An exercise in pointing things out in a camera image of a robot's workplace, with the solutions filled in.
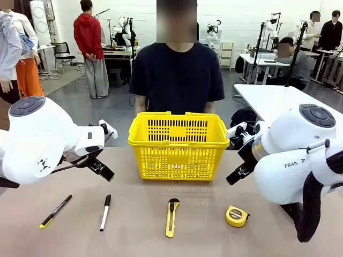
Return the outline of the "person's right forearm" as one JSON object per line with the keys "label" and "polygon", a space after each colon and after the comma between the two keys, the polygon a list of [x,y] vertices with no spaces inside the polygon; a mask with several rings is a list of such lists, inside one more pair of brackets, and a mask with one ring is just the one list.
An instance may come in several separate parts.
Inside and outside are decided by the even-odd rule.
{"label": "person's right forearm", "polygon": [[148,111],[148,98],[146,96],[135,95],[135,114]]}

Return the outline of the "yellow plastic shopping basket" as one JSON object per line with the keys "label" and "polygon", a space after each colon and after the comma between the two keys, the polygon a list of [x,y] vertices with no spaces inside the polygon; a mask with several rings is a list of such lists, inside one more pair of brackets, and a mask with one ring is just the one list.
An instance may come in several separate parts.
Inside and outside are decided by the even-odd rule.
{"label": "yellow plastic shopping basket", "polygon": [[212,181],[229,146],[216,114],[141,112],[129,129],[142,179]]}

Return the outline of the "white humanoid robot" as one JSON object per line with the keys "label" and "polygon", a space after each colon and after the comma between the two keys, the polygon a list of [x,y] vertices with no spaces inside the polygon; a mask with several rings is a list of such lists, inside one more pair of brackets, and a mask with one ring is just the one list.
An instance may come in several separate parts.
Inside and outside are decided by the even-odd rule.
{"label": "white humanoid robot", "polygon": [[113,27],[112,33],[117,46],[135,46],[137,36],[133,30],[133,18],[120,17],[118,25]]}
{"label": "white humanoid robot", "polygon": [[207,44],[210,48],[214,48],[215,44],[218,44],[218,32],[219,32],[219,25],[221,25],[221,21],[217,19],[216,21],[209,22],[207,24]]}
{"label": "white humanoid robot", "polygon": [[271,17],[263,23],[261,44],[268,50],[274,50],[279,41],[279,24],[281,13],[272,13]]}

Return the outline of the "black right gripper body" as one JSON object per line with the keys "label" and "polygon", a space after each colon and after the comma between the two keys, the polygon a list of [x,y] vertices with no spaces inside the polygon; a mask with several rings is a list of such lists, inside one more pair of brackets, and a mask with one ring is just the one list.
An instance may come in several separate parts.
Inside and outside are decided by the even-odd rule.
{"label": "black right gripper body", "polygon": [[260,159],[260,150],[258,147],[259,143],[257,141],[248,141],[238,151],[238,155],[243,160],[243,163],[239,166],[240,170],[254,171]]}

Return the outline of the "standing person black sweater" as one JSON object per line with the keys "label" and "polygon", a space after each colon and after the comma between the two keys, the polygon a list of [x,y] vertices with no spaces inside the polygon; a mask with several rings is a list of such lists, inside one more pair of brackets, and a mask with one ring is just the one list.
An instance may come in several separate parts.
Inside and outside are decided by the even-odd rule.
{"label": "standing person black sweater", "polygon": [[[319,39],[319,50],[337,50],[340,46],[343,31],[343,24],[339,21],[340,15],[339,10],[334,10],[332,19],[323,25]],[[323,85],[327,83],[334,64],[330,56],[322,53],[319,61],[320,73],[318,77],[321,78]]]}

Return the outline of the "white marker black cap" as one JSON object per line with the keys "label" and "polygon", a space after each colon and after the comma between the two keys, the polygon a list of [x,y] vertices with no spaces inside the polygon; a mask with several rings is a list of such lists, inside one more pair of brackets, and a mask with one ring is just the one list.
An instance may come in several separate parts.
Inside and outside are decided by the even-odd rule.
{"label": "white marker black cap", "polygon": [[103,212],[103,216],[102,216],[102,220],[101,220],[101,224],[99,228],[100,232],[102,232],[105,228],[110,202],[111,202],[111,195],[108,194],[105,199],[104,212]]}

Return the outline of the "yellow utility knife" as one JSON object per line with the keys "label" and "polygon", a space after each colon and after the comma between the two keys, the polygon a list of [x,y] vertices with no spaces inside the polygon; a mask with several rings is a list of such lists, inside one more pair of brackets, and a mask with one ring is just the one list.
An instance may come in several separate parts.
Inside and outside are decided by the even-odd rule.
{"label": "yellow utility knife", "polygon": [[176,208],[180,205],[180,201],[177,198],[172,198],[168,201],[167,220],[166,220],[166,232],[167,238],[173,238],[175,231],[175,217]]}

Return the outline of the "person in navy t-shirt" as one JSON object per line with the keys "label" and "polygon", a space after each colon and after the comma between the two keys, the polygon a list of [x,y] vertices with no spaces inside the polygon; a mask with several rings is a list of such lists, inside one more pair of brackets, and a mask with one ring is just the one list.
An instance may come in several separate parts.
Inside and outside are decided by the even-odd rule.
{"label": "person in navy t-shirt", "polygon": [[204,113],[225,98],[216,53],[198,39],[197,0],[156,0],[156,42],[142,48],[129,92],[148,98],[148,111]]}

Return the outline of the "standing person white top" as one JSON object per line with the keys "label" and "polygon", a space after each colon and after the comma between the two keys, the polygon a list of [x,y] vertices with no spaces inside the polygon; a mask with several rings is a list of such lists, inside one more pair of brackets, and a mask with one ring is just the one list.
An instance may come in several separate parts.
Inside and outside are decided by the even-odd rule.
{"label": "standing person white top", "polygon": [[321,37],[321,35],[318,34],[316,26],[318,22],[320,22],[320,12],[312,11],[310,13],[310,22],[308,23],[306,33],[303,36],[302,44],[300,47],[301,50],[312,51],[313,46],[315,45],[315,41],[318,41],[318,39]]}

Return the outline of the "black office chair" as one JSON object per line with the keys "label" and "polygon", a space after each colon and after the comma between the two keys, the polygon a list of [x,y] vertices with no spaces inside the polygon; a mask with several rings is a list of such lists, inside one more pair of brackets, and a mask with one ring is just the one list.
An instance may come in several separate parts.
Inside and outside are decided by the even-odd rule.
{"label": "black office chair", "polygon": [[66,42],[62,42],[62,43],[52,42],[51,46],[53,46],[53,50],[54,50],[55,68],[57,68],[57,65],[61,67],[61,70],[57,71],[58,73],[64,73],[66,64],[70,64],[77,71],[80,71],[80,72],[82,71],[79,62],[77,61],[76,56],[71,55],[69,45]]}

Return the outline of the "black stand post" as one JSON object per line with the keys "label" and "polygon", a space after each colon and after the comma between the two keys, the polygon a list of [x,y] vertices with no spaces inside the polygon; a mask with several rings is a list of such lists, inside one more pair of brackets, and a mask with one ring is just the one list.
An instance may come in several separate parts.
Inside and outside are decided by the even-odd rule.
{"label": "black stand post", "polygon": [[130,44],[131,44],[131,71],[133,69],[133,66],[135,64],[136,59],[136,34],[133,31],[133,19],[129,18],[129,31],[130,31]]}

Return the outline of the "white desk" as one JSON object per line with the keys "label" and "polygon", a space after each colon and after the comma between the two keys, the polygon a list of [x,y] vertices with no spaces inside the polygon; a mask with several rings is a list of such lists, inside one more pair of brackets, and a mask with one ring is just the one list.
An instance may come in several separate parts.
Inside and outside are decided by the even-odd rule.
{"label": "white desk", "polygon": [[239,54],[243,58],[243,75],[240,77],[246,84],[258,84],[258,76],[263,73],[262,85],[265,85],[268,78],[275,78],[281,67],[289,67],[289,64],[276,61],[277,54],[259,52],[254,54]]}

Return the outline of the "person in red hoodie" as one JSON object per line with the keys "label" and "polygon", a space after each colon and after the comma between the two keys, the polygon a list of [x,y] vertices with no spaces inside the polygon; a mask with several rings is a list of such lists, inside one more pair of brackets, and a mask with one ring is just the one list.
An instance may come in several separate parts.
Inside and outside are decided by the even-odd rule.
{"label": "person in red hoodie", "polygon": [[91,0],[80,1],[83,11],[73,23],[74,39],[82,56],[87,88],[90,98],[102,99],[108,96],[109,81],[101,45],[101,25],[92,16]]}

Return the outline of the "large white table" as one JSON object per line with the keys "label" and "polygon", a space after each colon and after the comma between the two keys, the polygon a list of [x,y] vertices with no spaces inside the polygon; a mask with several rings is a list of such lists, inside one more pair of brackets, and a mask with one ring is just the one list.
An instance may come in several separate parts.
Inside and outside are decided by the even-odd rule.
{"label": "large white table", "polygon": [[311,103],[328,110],[337,126],[343,126],[342,113],[294,87],[235,84],[234,88],[259,118],[266,122],[273,122],[292,107]]}

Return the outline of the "seated person grey sweater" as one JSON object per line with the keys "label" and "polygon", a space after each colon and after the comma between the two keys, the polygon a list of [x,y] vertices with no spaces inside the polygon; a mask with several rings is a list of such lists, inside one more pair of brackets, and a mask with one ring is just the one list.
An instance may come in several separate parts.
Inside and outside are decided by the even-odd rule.
{"label": "seated person grey sweater", "polygon": [[[280,58],[279,53],[286,52],[284,46],[284,50],[281,52],[278,50],[277,58],[275,59],[277,62],[284,63],[284,64],[292,64],[294,53],[295,53],[295,47],[294,47],[294,40],[291,37],[284,37],[282,38],[279,43],[286,43],[288,44],[288,57],[286,58]],[[289,67],[283,67],[282,68],[282,75],[275,77],[275,78],[269,78],[266,81],[267,85],[285,85],[287,82],[287,78],[289,75]],[[306,56],[304,51],[299,50],[296,61],[293,67],[292,74],[290,76],[289,80],[289,86],[295,87],[300,91],[303,91],[305,87],[307,86],[308,82],[310,80],[310,67],[309,67],[309,58]]]}

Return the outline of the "yellow tape measure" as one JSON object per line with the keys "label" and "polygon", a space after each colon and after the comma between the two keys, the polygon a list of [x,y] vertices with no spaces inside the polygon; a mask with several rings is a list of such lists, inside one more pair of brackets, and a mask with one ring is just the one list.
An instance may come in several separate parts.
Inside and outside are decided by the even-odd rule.
{"label": "yellow tape measure", "polygon": [[243,227],[246,224],[249,216],[250,214],[248,214],[246,211],[232,205],[230,205],[225,212],[226,222],[235,228]]}

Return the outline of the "white drawer cabinet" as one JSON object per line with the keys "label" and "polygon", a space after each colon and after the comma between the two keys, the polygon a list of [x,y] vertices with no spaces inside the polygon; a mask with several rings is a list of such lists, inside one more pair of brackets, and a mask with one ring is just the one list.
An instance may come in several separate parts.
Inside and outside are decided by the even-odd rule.
{"label": "white drawer cabinet", "polygon": [[232,69],[232,57],[234,52],[234,42],[221,42],[220,45],[220,65],[224,69]]}

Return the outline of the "dark stool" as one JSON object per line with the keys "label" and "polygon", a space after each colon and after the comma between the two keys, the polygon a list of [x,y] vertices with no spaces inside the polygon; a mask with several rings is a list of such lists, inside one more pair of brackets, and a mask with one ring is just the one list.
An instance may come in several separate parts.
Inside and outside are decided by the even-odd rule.
{"label": "dark stool", "polygon": [[121,87],[124,83],[122,69],[109,69],[108,80],[110,86]]}

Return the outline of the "person in orange trousers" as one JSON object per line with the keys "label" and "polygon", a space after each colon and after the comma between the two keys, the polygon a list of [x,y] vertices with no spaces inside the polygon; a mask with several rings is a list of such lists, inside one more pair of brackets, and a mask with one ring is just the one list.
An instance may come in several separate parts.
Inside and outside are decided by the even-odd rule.
{"label": "person in orange trousers", "polygon": [[16,65],[17,83],[22,97],[44,96],[40,83],[38,65],[40,58],[38,55],[38,36],[33,29],[29,19],[21,13],[10,11],[12,21],[16,29],[34,43],[32,49],[21,56]]}

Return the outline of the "black yellow highlighter pen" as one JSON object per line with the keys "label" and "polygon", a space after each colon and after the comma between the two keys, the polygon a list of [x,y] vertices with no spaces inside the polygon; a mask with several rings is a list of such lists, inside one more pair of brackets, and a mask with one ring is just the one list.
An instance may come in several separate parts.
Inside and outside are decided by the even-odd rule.
{"label": "black yellow highlighter pen", "polygon": [[57,213],[72,199],[72,194],[68,195],[50,214],[49,216],[40,224],[40,228],[45,228],[52,219],[57,215]]}

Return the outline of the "brown top desk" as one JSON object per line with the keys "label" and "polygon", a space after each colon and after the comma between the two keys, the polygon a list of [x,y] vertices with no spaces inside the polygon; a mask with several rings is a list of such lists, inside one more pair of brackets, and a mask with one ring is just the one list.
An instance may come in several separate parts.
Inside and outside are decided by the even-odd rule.
{"label": "brown top desk", "polygon": [[131,52],[127,49],[109,50],[103,49],[107,74],[109,69],[122,69],[124,85],[128,85],[131,79]]}

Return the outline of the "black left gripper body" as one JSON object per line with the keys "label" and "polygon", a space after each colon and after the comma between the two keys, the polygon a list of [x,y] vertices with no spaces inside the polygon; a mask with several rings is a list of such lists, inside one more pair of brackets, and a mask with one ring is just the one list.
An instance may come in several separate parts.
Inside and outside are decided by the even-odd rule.
{"label": "black left gripper body", "polygon": [[92,171],[103,171],[105,165],[97,159],[103,149],[98,149],[87,153],[84,156],[78,156],[75,153],[64,152],[62,155],[62,161],[69,162],[70,165],[63,167],[62,170],[71,168],[89,168]]}

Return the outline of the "white standing air conditioner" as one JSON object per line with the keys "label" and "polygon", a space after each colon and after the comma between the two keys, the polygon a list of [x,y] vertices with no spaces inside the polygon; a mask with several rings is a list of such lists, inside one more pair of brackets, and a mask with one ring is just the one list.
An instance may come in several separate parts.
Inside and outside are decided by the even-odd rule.
{"label": "white standing air conditioner", "polygon": [[34,24],[34,30],[38,36],[39,45],[50,46],[51,38],[46,19],[43,1],[32,0],[29,3]]}

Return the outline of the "person in blue striped shirt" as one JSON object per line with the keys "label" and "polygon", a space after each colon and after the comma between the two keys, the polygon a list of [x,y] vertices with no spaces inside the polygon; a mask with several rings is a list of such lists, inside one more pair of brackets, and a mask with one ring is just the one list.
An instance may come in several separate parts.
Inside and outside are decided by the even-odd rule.
{"label": "person in blue striped shirt", "polygon": [[20,99],[16,65],[22,53],[12,15],[0,9],[0,98],[14,104]]}

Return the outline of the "black fabric bag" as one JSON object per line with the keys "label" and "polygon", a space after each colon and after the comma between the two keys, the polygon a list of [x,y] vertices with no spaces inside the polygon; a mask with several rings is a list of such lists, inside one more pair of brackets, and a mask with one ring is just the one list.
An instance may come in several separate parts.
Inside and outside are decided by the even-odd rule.
{"label": "black fabric bag", "polygon": [[242,122],[254,123],[257,119],[257,114],[251,107],[245,107],[236,111],[231,117],[230,126],[234,127]]}

